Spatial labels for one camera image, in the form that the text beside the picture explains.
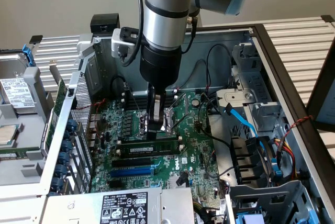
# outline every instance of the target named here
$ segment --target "hard drive label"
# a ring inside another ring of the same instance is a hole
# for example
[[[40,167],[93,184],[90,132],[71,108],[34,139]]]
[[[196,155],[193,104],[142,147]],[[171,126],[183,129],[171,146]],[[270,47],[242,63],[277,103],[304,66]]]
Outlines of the hard drive label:
[[[9,102],[14,108],[35,107],[24,79],[1,79],[0,82]]]
[[[100,224],[148,223],[148,193],[105,195]]]

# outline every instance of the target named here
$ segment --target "black metal frame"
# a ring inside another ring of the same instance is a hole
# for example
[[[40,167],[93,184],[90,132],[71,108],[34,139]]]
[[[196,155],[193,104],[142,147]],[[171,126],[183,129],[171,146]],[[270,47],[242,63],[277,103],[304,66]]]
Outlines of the black metal frame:
[[[298,91],[289,77],[283,62],[279,57],[271,38],[269,37],[269,34],[262,24],[204,27],[197,28],[197,32],[243,28],[252,28],[254,34],[251,36],[255,36],[258,39],[261,49],[275,77],[275,80],[278,83],[280,91],[282,92],[294,121],[308,116],[305,105],[303,104]],[[298,125],[297,129],[304,141],[306,149],[320,176],[329,199],[335,208],[335,187],[333,186],[335,181],[335,164],[312,120],[307,120],[303,124]]]
[[[318,122],[317,118],[320,110],[328,96],[331,85],[335,81],[335,38],[330,47],[328,55],[323,63],[321,72],[314,86],[312,95],[307,104],[307,111],[313,116],[315,125],[318,129],[335,132],[335,125]]]

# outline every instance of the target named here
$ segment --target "red wire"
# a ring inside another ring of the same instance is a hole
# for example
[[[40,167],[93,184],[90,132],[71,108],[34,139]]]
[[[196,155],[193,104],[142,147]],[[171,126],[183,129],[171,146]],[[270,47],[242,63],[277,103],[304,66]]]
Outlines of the red wire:
[[[311,115],[303,117],[301,119],[298,119],[296,122],[294,122],[288,129],[288,131],[286,132],[286,134],[283,136],[283,138],[286,138],[286,136],[288,135],[288,133],[291,131],[292,128],[296,127],[298,124],[301,124],[302,122],[306,121],[307,119],[312,118]]]
[[[105,98],[101,101],[101,102],[99,102],[99,103],[95,103],[95,104],[90,104],[90,105],[87,105],[87,106],[85,106],[85,107],[79,107],[79,108],[77,108],[76,110],[82,110],[82,109],[86,109],[86,108],[89,108],[89,107],[92,107],[92,106],[96,106],[96,105],[99,105],[99,104],[101,104],[101,103],[104,103],[105,102]]]
[[[94,104],[94,105],[98,105],[98,107],[96,108],[96,111],[95,111],[95,115],[94,115],[94,126],[95,126],[96,135],[98,136],[98,138],[100,138],[100,136],[99,136],[99,133],[98,133],[97,123],[96,123],[96,115],[98,114],[98,110],[100,108],[100,105],[102,105],[105,101],[106,101],[106,99],[104,98],[101,102]]]

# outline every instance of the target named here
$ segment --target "green circuit board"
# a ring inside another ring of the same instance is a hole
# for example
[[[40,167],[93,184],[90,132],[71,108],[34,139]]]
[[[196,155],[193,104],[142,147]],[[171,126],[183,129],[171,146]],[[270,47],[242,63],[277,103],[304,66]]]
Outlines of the green circuit board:
[[[111,163],[120,159],[116,154],[118,132],[120,132],[118,124],[121,120],[123,123],[128,124],[122,129],[122,134],[129,136],[126,138],[128,142],[136,140],[134,136],[139,132],[140,128],[139,112],[123,111],[118,106],[118,103],[113,101],[106,103],[101,108],[99,113],[106,118],[106,122],[102,127],[100,126],[100,132],[109,131],[110,141],[106,142],[104,149],[100,149],[100,143],[96,143],[93,153],[95,171],[92,178],[91,193],[159,186],[163,189],[175,188],[175,181],[181,173],[187,171],[189,174],[188,179],[190,184],[192,184],[190,188],[193,199],[201,201],[203,206],[219,207],[219,197],[214,196],[214,188],[219,188],[219,181],[216,178],[210,178],[204,169],[204,165],[207,164],[214,150],[213,141],[195,129],[195,122],[198,121],[198,108],[191,106],[192,99],[197,98],[200,100],[200,95],[187,93],[185,98],[181,99],[177,106],[173,108],[174,122],[186,114],[185,109],[187,108],[188,116],[174,129],[174,133],[182,137],[181,142],[184,148],[179,154],[152,156],[151,164],[156,165],[156,168],[152,175],[146,176],[111,178],[110,172],[114,170]],[[200,112],[200,121],[204,121],[202,119],[205,119],[204,108]],[[175,134],[163,134],[167,138],[175,136]],[[201,154],[204,159],[203,162],[200,161]],[[216,162],[211,161],[209,163],[208,172],[210,174],[218,173]],[[121,180],[122,187],[111,188],[110,183],[115,180]]]

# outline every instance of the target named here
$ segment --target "hard drive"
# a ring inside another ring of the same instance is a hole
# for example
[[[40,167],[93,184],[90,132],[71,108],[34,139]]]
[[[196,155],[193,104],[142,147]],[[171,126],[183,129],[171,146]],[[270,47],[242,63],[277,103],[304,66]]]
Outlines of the hard drive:
[[[20,50],[0,52],[0,97],[12,104],[17,114],[36,113],[34,96],[23,79],[29,61]]]

